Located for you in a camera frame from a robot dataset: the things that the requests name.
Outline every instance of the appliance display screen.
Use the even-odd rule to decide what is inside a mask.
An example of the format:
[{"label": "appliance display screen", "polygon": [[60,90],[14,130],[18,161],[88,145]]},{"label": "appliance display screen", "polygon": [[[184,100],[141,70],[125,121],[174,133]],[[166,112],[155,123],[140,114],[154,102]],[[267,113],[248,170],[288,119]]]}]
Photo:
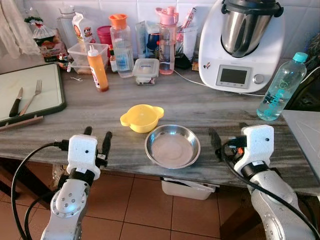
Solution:
[{"label": "appliance display screen", "polygon": [[223,68],[221,73],[221,82],[233,84],[245,84],[247,71]]}]

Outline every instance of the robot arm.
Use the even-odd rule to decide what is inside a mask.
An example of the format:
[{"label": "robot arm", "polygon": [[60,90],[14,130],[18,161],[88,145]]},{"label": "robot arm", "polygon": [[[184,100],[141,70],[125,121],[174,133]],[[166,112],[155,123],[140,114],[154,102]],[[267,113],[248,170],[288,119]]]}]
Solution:
[{"label": "robot arm", "polygon": [[80,134],[70,138],[66,169],[69,177],[51,200],[51,217],[41,240],[81,238],[81,222],[87,211],[87,198],[93,181],[100,176],[100,164],[107,159],[111,137],[111,132],[107,132],[101,154],[98,154],[98,141],[94,136]]},{"label": "robot arm", "polygon": [[[244,127],[243,157],[234,170],[252,183],[279,196],[298,211],[298,198],[276,171],[269,169],[274,151],[274,129],[269,125]],[[269,195],[248,185],[251,202],[262,219],[267,240],[314,240],[311,229],[295,213]]]}]

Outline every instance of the fork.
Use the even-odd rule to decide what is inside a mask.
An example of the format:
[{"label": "fork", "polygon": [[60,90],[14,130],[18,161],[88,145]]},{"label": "fork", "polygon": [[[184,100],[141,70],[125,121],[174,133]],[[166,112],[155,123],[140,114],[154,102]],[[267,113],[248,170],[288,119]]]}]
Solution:
[{"label": "fork", "polygon": [[32,98],[30,99],[30,101],[28,101],[28,103],[24,106],[24,108],[21,110],[21,112],[19,113],[19,116],[22,116],[26,113],[30,103],[32,102],[32,100],[34,99],[34,97],[38,94],[41,93],[41,88],[42,88],[42,80],[37,80],[36,81],[36,86],[35,86],[35,92],[34,95],[32,96]]}]

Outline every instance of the black cable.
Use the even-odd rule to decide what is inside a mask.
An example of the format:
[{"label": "black cable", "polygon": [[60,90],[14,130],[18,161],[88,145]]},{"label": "black cable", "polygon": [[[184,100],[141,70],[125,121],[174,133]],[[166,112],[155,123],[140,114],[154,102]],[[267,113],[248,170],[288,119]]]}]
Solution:
[{"label": "black cable", "polygon": [[40,197],[38,197],[36,200],[34,200],[31,205],[29,206],[29,208],[27,209],[26,213],[25,213],[25,216],[24,216],[24,231],[25,231],[25,234],[26,234],[26,237],[29,239],[29,240],[32,240],[32,237],[31,237],[31,234],[30,234],[30,230],[29,230],[29,215],[30,215],[30,212],[32,210],[32,208],[42,199],[44,198],[48,198],[48,197],[53,197],[55,194],[56,194],[57,191],[49,191],[43,195],[41,195]]},{"label": "black cable", "polygon": [[260,192],[263,192],[264,194],[269,195],[270,197],[272,197],[273,199],[277,200],[279,203],[283,204],[284,206],[286,206],[288,209],[290,209],[293,213],[295,213],[313,232],[314,236],[316,239],[320,240],[320,234],[318,233],[318,231],[316,230],[316,228],[309,222],[309,220],[307,219],[307,217],[305,215],[303,215],[300,211],[298,211],[295,207],[293,207],[291,204],[289,204],[288,202],[286,202],[285,200],[283,200],[281,197],[275,195],[274,193],[266,190],[265,188],[249,181],[248,179],[244,178],[243,176],[241,176],[236,170],[234,170],[234,168],[230,165],[230,162],[228,162],[226,160],[226,153],[225,153],[225,148],[226,146],[228,146],[228,142],[222,145],[221,148],[221,158],[222,160],[226,163],[227,167],[230,169],[230,171],[238,178],[240,179],[242,182],[244,182],[247,185],[250,185],[251,187],[253,187],[254,189],[259,190]]},{"label": "black cable", "polygon": [[60,143],[59,142],[52,142],[52,143],[47,143],[45,145],[42,145],[41,147],[37,148],[36,150],[32,151],[18,166],[17,170],[14,173],[13,176],[13,180],[12,180],[12,185],[11,185],[11,206],[12,206],[12,211],[13,211],[13,216],[14,216],[14,220],[16,222],[16,226],[19,230],[19,233],[22,237],[23,240],[32,240],[32,238],[27,238],[20,220],[19,220],[19,216],[18,216],[18,212],[17,212],[17,206],[16,206],[16,185],[17,185],[17,179],[22,171],[22,167],[26,164],[26,162],[38,151],[40,151],[41,149],[47,148],[47,147],[51,147],[51,146],[55,146],[55,147],[59,147]]},{"label": "black cable", "polygon": [[314,211],[312,210],[312,208],[310,207],[309,203],[307,202],[307,200],[301,196],[301,195],[297,195],[298,199],[305,205],[306,209],[308,210],[310,216],[311,216],[311,222],[312,222],[312,225],[315,227],[315,229],[317,231],[319,231],[319,228],[318,228],[318,222],[317,222],[317,218],[315,216],[315,213]]}]

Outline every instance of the pink water bottle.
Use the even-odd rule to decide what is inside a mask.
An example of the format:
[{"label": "pink water bottle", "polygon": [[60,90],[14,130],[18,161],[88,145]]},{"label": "pink water bottle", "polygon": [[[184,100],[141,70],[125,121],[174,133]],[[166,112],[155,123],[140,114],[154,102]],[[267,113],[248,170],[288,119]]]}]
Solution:
[{"label": "pink water bottle", "polygon": [[157,7],[155,12],[160,16],[159,72],[169,75],[175,69],[175,44],[179,13],[176,7],[167,9]]}]

